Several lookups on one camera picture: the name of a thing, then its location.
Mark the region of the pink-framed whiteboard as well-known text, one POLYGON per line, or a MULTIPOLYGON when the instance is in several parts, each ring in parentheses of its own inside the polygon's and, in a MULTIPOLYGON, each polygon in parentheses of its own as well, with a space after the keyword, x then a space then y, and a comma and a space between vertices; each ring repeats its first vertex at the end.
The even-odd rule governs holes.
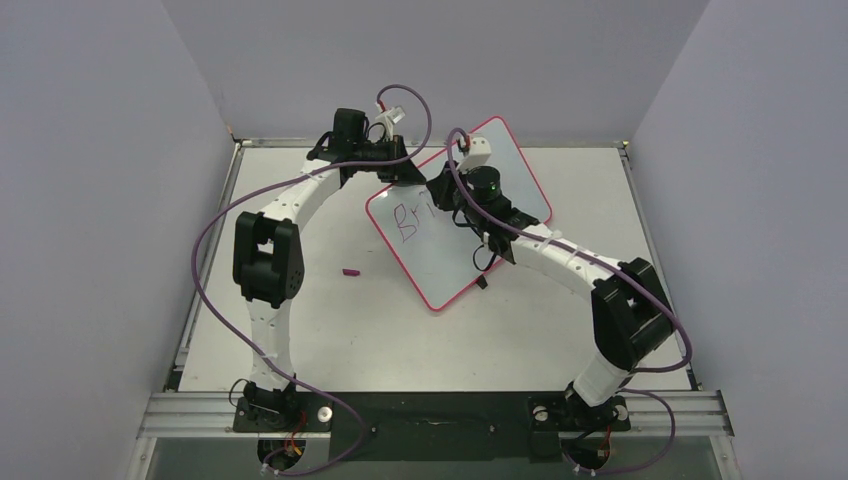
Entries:
MULTIPOLYGON (((494 116, 471 130, 491 145, 487 163, 499 170, 505 196, 547 222, 552 208, 506 121, 494 116)), ((367 199, 366 213, 426 306, 440 311, 474 286, 493 254, 457 227, 423 185, 385 187, 367 199)))

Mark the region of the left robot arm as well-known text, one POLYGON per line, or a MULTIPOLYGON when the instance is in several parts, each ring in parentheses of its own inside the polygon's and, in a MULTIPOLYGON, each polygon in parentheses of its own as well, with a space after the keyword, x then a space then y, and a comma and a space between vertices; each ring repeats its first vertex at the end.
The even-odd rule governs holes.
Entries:
POLYGON ((292 382, 291 302, 305 277, 301 230, 318 208, 358 172, 373 172, 384 183, 422 185, 423 174, 408 159, 395 133, 402 107, 383 108, 373 121, 360 110, 340 108, 333 128, 307 153, 304 181, 284 188, 256 213, 235 223, 233 279, 246 301, 254 353, 243 390, 247 417, 285 430, 301 420, 292 382))

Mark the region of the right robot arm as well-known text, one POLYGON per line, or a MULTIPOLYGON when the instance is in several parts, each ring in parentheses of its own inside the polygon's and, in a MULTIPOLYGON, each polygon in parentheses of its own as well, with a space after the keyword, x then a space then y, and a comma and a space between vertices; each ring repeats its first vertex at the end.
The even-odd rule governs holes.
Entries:
POLYGON ((493 255, 547 276, 590 304, 595 353, 566 387, 563 402, 566 418, 588 427, 641 362, 674 335, 668 301, 649 261, 619 261, 566 241, 515 207, 500 180, 494 167, 454 173, 445 166, 426 188, 435 207, 493 255))

